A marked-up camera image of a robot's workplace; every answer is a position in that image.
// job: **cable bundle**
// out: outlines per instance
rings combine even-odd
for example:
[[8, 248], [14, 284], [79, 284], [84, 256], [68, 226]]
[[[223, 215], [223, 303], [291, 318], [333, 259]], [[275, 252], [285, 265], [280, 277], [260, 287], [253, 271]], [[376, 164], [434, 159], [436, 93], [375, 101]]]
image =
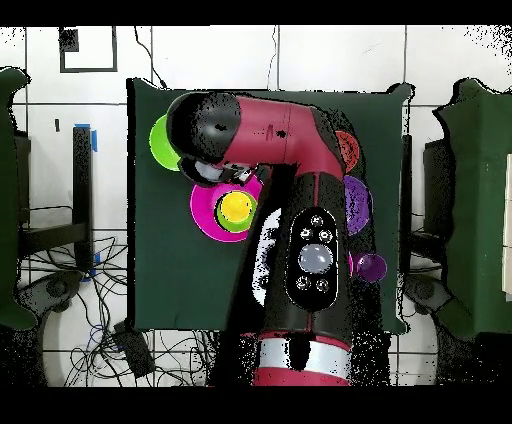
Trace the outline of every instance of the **cable bundle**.
[[[50, 207], [50, 208], [37, 208], [33, 210], [40, 209], [54, 209], [59, 207]], [[89, 307], [87, 306], [84, 298], [80, 293], [77, 294], [80, 302], [82, 303], [85, 311], [85, 318], [87, 323], [90, 326], [89, 339], [87, 343], [83, 346], [75, 347], [70, 353], [70, 361], [72, 364], [72, 369], [67, 375], [64, 386], [72, 387], [72, 386], [85, 386], [90, 387], [94, 380], [112, 380], [115, 379], [120, 387], [123, 387], [123, 382], [121, 381], [121, 377], [125, 377], [128, 375], [133, 375], [133, 371], [131, 371], [124, 362], [126, 360], [126, 356], [123, 352], [120, 352], [118, 347], [116, 346], [113, 334], [114, 332], [110, 330], [111, 324], [115, 324], [111, 321], [111, 314], [109, 307], [105, 301], [105, 298], [108, 295], [115, 296], [126, 296], [126, 292], [119, 290], [116, 286], [127, 286], [127, 277], [125, 275], [116, 274], [116, 271], [124, 270], [124, 268], [119, 267], [115, 264], [112, 264], [112, 260], [123, 253], [128, 246], [126, 244], [118, 244], [116, 237], [107, 237], [103, 239], [93, 240], [93, 242], [102, 242], [102, 241], [111, 241], [110, 245], [106, 248], [103, 248], [96, 252], [103, 253], [107, 251], [106, 259], [102, 262], [96, 263], [94, 265], [95, 272], [87, 272], [84, 273], [84, 278], [89, 278], [94, 287], [98, 298], [98, 307], [99, 307], [99, 317], [100, 323], [94, 324], [90, 319]], [[44, 265], [50, 265], [49, 267], [21, 267], [22, 270], [32, 270], [32, 271], [42, 271], [52, 273], [58, 270], [76, 270], [76, 266], [74, 264], [74, 256], [71, 251], [66, 247], [59, 247], [56, 249], [50, 249], [46, 252], [48, 255], [48, 259], [44, 258], [39, 254], [33, 255], [29, 259], [30, 262], [36, 262]], [[66, 257], [65, 260], [57, 262], [54, 258], [54, 255], [63, 255]], [[107, 281], [102, 283], [98, 280], [98, 276], [105, 275], [107, 277]], [[144, 378], [146, 379], [148, 385], [150, 387], [159, 387], [160, 383], [162, 383], [162, 378], [164, 376], [169, 376], [174, 378], [179, 384], [179, 386], [201, 386], [204, 385], [204, 380], [201, 381], [197, 378], [199, 373], [204, 373], [206, 375], [206, 379], [208, 379], [209, 374], [211, 372], [213, 362], [215, 360], [215, 351], [217, 349], [218, 344], [218, 333], [212, 332], [203, 332], [203, 331], [195, 331], [193, 332], [194, 337], [189, 337], [176, 343], [174, 346], [167, 348], [163, 341], [162, 336], [160, 335], [163, 346], [166, 351], [158, 356], [155, 356], [155, 361], [159, 358], [162, 358], [165, 355], [170, 355], [179, 365], [179, 368], [166, 369], [161, 366], [156, 367], [156, 371], [160, 372], [161, 375], [158, 378], [154, 376], [146, 375]], [[144, 334], [146, 343], [148, 346], [154, 345], [154, 340], [150, 340], [150, 336], [146, 333]], [[190, 349], [189, 352], [189, 367], [184, 368], [181, 366], [179, 361], [173, 355], [173, 349], [176, 348], [181, 343], [184, 343], [189, 340], [195, 341], [195, 346]], [[200, 367], [197, 369], [193, 369], [193, 355], [196, 354], [200, 360]], [[183, 376], [189, 376], [190, 381], [185, 379]]]

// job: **blue tape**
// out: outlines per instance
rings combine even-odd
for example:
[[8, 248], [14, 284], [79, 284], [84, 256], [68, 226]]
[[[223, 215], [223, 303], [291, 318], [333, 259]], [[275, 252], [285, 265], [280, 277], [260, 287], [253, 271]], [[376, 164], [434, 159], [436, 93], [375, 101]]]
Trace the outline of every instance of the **blue tape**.
[[[100, 253], [95, 253], [94, 254], [94, 265], [98, 265], [101, 263], [101, 254]], [[89, 271], [89, 275], [91, 277], [96, 277], [96, 269], [91, 269]], [[89, 281], [91, 281], [91, 279], [89, 277], [85, 277], [82, 279], [82, 283], [88, 283]]]
[[92, 150], [94, 152], [97, 152], [98, 144], [97, 144], [96, 130], [91, 131], [91, 145], [92, 145]]

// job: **green plate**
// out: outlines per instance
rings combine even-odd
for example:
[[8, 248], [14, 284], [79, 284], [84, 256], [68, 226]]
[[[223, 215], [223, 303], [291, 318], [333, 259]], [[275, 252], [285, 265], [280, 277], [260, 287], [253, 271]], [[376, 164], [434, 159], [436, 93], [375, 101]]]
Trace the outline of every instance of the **green plate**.
[[217, 216], [217, 220], [222, 228], [224, 228], [226, 231], [229, 231], [230, 233], [242, 233], [244, 231], [247, 231], [252, 222], [252, 218], [254, 217], [254, 212], [256, 211], [256, 207], [258, 206], [258, 202], [256, 202], [256, 199], [252, 197], [249, 193], [242, 191], [242, 190], [233, 190], [233, 191], [240, 191], [241, 193], [245, 194], [249, 200], [251, 201], [251, 212], [249, 213], [249, 216], [240, 222], [232, 222], [228, 221], [222, 212], [220, 211], [220, 205], [221, 200], [224, 198], [224, 196], [221, 197], [219, 200], [217, 207], [215, 208], [215, 213]]
[[171, 147], [167, 138], [166, 121], [167, 115], [164, 115], [153, 125], [149, 134], [149, 147], [153, 157], [160, 165], [170, 171], [179, 171], [178, 162], [180, 157]]

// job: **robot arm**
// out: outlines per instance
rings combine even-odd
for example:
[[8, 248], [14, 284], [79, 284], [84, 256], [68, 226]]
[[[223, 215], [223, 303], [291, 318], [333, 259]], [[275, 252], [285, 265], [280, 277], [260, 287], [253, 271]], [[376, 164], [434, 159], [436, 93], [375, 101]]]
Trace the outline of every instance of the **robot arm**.
[[167, 132], [196, 184], [295, 169], [270, 270], [255, 385], [348, 385], [352, 339], [343, 161], [314, 107], [229, 93], [177, 98]]

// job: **round button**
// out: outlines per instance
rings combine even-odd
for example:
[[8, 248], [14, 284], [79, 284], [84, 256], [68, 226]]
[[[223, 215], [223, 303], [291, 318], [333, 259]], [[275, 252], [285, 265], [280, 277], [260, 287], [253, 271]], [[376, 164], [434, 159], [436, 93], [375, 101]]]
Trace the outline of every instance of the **round button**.
[[309, 229], [309, 228], [304, 228], [301, 232], [300, 232], [300, 236], [304, 239], [304, 240], [309, 240], [311, 237], [313, 237], [313, 230]]
[[308, 244], [299, 254], [299, 265], [311, 274], [323, 274], [334, 262], [331, 250], [323, 244]]
[[316, 288], [318, 291], [325, 293], [325, 292], [327, 292], [327, 290], [329, 290], [329, 282], [324, 279], [318, 280], [316, 282]]
[[330, 231], [327, 230], [320, 231], [318, 237], [320, 238], [320, 241], [324, 243], [329, 243], [332, 240], [332, 234]]
[[324, 223], [324, 220], [322, 219], [322, 217], [318, 216], [318, 215], [315, 215], [313, 218], [311, 218], [311, 224], [314, 226], [314, 227], [321, 227]]
[[307, 290], [311, 286], [311, 281], [308, 277], [299, 277], [297, 280], [297, 288], [299, 290]]

